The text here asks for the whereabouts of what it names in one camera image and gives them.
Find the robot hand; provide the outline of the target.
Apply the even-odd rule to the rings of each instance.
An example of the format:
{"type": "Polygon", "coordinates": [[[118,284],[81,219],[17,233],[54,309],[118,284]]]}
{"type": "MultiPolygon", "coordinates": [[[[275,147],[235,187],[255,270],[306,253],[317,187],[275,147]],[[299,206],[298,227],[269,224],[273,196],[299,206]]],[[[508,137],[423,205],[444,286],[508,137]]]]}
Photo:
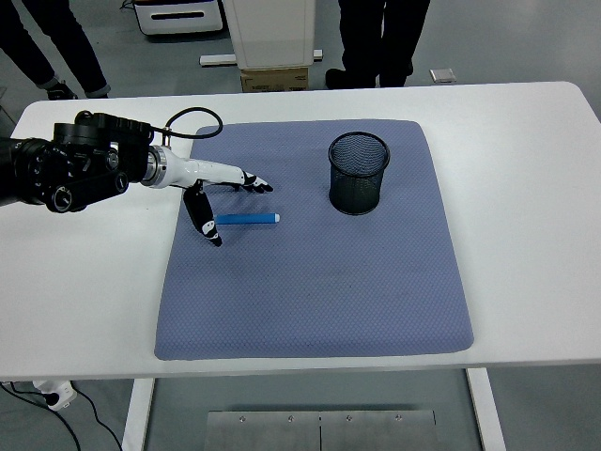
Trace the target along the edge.
{"type": "Polygon", "coordinates": [[[195,229],[216,247],[223,244],[204,184],[224,184],[249,192],[269,193],[273,188],[262,178],[229,164],[167,156],[167,186],[183,189],[183,201],[195,229]]]}

